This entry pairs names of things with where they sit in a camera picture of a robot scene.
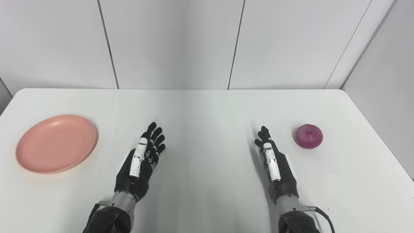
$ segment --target fingertip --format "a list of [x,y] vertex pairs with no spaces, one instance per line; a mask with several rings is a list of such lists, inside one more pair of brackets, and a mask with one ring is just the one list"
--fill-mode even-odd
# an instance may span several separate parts
[[158,149],[157,149],[157,152],[158,152],[158,154],[160,154],[161,152],[163,152],[165,150],[165,144],[161,144],[159,147],[158,147]]
[[155,128],[156,123],[153,121],[151,124],[149,124],[147,132],[152,132]]
[[264,134],[262,131],[259,131],[259,132],[258,132],[258,136],[259,136],[259,138],[260,138],[260,139],[262,139],[262,140],[266,138],[266,137],[265,137],[265,134]]
[[255,139],[255,144],[256,144],[256,146],[258,146],[258,147],[262,147],[262,145],[263,145],[263,143],[262,143],[262,141],[260,141],[259,139]]

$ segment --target robotic hand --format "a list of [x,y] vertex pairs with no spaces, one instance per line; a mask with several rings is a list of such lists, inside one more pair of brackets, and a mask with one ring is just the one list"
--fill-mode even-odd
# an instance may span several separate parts
[[155,128],[156,123],[152,122],[142,134],[137,148],[130,151],[116,176],[115,194],[111,201],[95,204],[83,233],[131,231],[135,203],[147,193],[149,178],[158,163],[159,154],[165,149],[161,144],[165,139],[161,135],[162,128]]
[[320,209],[315,206],[300,205],[296,179],[286,156],[279,152],[266,127],[262,126],[258,136],[260,140],[256,139],[255,144],[265,158],[264,167],[270,181],[269,195],[280,213],[279,233],[319,233],[314,219],[304,211],[318,212]]

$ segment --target onion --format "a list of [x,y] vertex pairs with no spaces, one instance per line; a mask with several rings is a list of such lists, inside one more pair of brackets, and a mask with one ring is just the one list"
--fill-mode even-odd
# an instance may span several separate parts
[[295,140],[302,148],[313,149],[322,143],[322,131],[315,125],[304,124],[296,130]]

